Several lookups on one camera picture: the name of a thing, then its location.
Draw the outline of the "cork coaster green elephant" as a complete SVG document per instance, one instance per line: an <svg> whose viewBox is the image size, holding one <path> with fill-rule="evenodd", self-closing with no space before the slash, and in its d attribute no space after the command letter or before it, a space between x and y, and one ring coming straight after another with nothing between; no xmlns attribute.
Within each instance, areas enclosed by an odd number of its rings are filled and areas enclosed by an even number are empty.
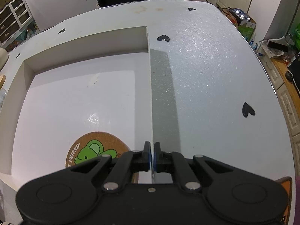
<svg viewBox="0 0 300 225"><path fill-rule="evenodd" d="M101 155L110 155L112 158L120 158L121 155L127 151L130 151L130 148L111 133L86 133L77 139L70 147L67 153L65 167L68 168Z"/></svg>

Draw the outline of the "green cardboard box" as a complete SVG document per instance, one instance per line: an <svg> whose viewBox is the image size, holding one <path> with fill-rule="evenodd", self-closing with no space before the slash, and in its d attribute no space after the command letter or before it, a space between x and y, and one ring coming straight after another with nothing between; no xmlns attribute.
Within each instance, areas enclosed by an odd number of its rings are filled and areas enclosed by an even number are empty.
<svg viewBox="0 0 300 225"><path fill-rule="evenodd" d="M238 26L239 32L242 34L244 39L249 42L256 28L255 21L242 20Z"/></svg>

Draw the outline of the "white drawer shelf unit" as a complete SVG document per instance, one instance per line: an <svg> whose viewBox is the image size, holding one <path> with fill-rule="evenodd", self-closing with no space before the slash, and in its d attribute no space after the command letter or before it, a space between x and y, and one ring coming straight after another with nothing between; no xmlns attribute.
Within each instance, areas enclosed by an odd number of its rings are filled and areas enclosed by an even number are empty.
<svg viewBox="0 0 300 225"><path fill-rule="evenodd" d="M21 32L33 20L26 0L12 0L1 10L1 45Z"/></svg>

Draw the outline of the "white shallow tray box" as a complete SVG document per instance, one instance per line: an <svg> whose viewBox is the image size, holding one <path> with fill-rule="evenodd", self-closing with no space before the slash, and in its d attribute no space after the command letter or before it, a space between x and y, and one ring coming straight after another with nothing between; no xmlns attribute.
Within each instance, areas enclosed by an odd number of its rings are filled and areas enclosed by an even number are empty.
<svg viewBox="0 0 300 225"><path fill-rule="evenodd" d="M145 26L91 34L22 60L1 108L1 182L18 190L63 169L77 139L107 132L131 150L153 139Z"/></svg>

